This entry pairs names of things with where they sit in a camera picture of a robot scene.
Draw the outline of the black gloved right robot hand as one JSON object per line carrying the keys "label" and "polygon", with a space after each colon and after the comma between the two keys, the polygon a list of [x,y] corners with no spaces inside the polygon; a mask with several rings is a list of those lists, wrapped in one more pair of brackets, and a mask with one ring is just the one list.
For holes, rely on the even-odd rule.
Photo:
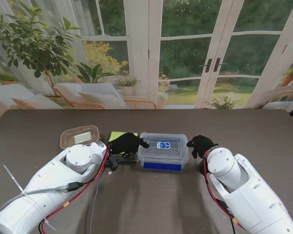
{"label": "black gloved right robot hand", "polygon": [[194,159],[197,159],[197,157],[203,158],[205,152],[214,146],[217,146],[217,144],[203,135],[195,136],[187,143],[187,147],[193,148],[191,154]]}

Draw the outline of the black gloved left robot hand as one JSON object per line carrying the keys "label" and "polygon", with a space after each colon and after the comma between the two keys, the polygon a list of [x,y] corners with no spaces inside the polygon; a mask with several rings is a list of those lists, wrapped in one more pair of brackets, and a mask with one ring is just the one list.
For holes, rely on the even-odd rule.
{"label": "black gloved left robot hand", "polygon": [[143,138],[140,138],[133,133],[125,133],[113,141],[108,143],[109,152],[113,155],[125,153],[135,154],[140,146],[149,148],[149,144]]}

